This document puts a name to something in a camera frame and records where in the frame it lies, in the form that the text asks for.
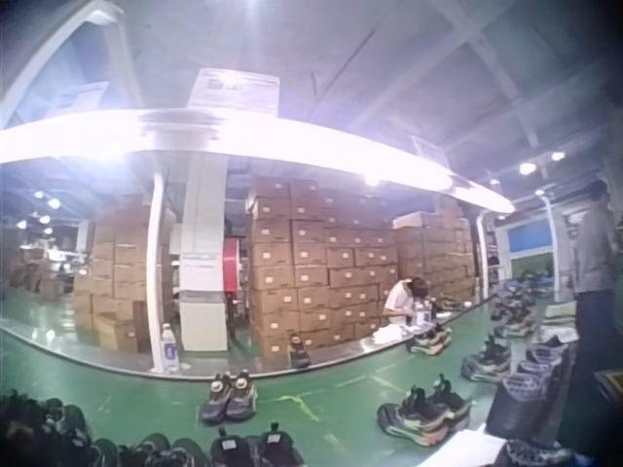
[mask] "ceiling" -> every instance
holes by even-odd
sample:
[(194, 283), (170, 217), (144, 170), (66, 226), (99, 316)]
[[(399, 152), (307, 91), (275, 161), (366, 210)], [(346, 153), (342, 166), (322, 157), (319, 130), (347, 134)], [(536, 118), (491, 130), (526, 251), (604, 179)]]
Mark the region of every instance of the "ceiling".
[[(115, 3), (127, 14), (128, 42), (148, 107), (184, 107), (204, 67), (275, 75), (281, 117), (409, 152), (415, 152), (416, 135), (443, 148), (453, 170), (481, 182), (501, 179), (509, 198), (557, 177), (596, 171), (610, 151), (611, 107), (619, 103), (613, 50), (620, 43), (612, 41), (604, 15), (589, 0)], [(83, 81), (108, 79), (96, 26), (83, 26), (70, 42)], [(102, 107), (123, 105), (113, 83)], [(549, 161), (553, 151), (568, 156), (549, 162), (546, 173), (518, 175), (519, 162)], [(56, 175), (87, 180), (80, 193), (91, 194), (74, 199), (78, 204), (118, 192), (105, 173), (116, 183), (148, 183), (141, 162), (106, 170), (79, 161), (64, 168), (45, 163), (25, 170), (30, 182), (40, 172), (55, 189), (62, 182), (50, 175), (51, 167)], [(186, 165), (171, 166), (179, 180), (171, 183), (170, 196), (182, 193), (183, 199)], [(250, 173), (326, 176), (270, 162), (232, 162), (230, 171), (230, 199), (243, 198)], [(20, 188), (30, 187), (22, 182)], [(413, 195), (403, 198), (408, 202)]]

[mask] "fluorescent light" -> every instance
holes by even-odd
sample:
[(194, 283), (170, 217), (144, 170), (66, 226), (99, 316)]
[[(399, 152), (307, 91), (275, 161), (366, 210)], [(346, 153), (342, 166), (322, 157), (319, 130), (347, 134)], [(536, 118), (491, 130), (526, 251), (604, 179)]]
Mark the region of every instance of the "fluorescent light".
[(206, 157), (295, 162), (360, 176), (372, 173), (382, 183), (443, 193), (493, 212), (514, 210), (508, 199), (439, 163), (343, 131), (252, 112), (119, 109), (68, 114), (5, 129), (0, 147), (2, 163), (43, 157), (110, 159), (175, 148)]
[(524, 162), (519, 166), (519, 173), (522, 175), (530, 175), (536, 170), (536, 164), (532, 162)]
[(363, 180), (366, 182), (366, 185), (370, 187), (376, 187), (379, 185), (379, 183), (381, 183), (381, 180), (379, 180), (374, 175), (364, 175)]

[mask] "sign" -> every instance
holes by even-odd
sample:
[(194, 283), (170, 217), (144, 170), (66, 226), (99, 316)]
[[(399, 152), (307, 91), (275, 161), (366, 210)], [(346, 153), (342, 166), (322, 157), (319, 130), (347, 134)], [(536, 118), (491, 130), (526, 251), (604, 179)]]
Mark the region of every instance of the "sign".
[(446, 158), (446, 152), (439, 146), (435, 146), (434, 144), (426, 141), (425, 139), (419, 138), (415, 135), (411, 136), (411, 140), (416, 146), (416, 154), (418, 156), (424, 159), (428, 159), (431, 162), (436, 162), (446, 168), (450, 168), (450, 165), (448, 164), (448, 158)]
[(279, 78), (218, 68), (202, 68), (188, 99), (189, 108), (245, 110), (277, 116)]
[(100, 81), (67, 88), (56, 97), (46, 118), (95, 110), (108, 89), (108, 85), (108, 81)]

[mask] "metal pole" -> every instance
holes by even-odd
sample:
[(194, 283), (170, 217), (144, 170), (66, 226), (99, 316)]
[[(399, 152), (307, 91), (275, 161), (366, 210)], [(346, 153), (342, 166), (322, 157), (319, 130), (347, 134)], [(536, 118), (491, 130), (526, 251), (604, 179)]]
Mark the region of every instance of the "metal pole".
[(558, 235), (556, 233), (556, 222), (554, 221), (554, 213), (552, 212), (552, 203), (548, 197), (539, 197), (545, 204), (547, 211), (547, 220), (549, 221), (549, 230), (552, 234), (552, 253), (554, 256), (554, 302), (561, 299), (561, 271), (558, 259)]
[(154, 163), (154, 193), (152, 208), (149, 213), (149, 228), (147, 230), (147, 321), (149, 323), (149, 338), (152, 343), (152, 358), (154, 373), (164, 373), (161, 329), (160, 329), (160, 287), (158, 286), (158, 251), (160, 249), (160, 224), (163, 217), (165, 201), (165, 180), (156, 156)]
[(489, 261), (487, 259), (487, 238), (485, 237), (485, 227), (483, 221), (485, 215), (489, 211), (481, 211), (476, 219), (476, 227), (478, 228), (478, 241), (480, 241), (480, 273), (483, 279), (483, 300), (489, 297)]

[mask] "plastic bottle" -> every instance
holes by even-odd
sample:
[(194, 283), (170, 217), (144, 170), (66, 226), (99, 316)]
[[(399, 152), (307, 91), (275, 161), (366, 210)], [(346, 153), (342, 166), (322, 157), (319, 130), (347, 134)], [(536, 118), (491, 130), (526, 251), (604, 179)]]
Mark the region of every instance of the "plastic bottle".
[(167, 373), (177, 372), (179, 370), (177, 342), (168, 323), (163, 325), (163, 357), (165, 360), (165, 371)]

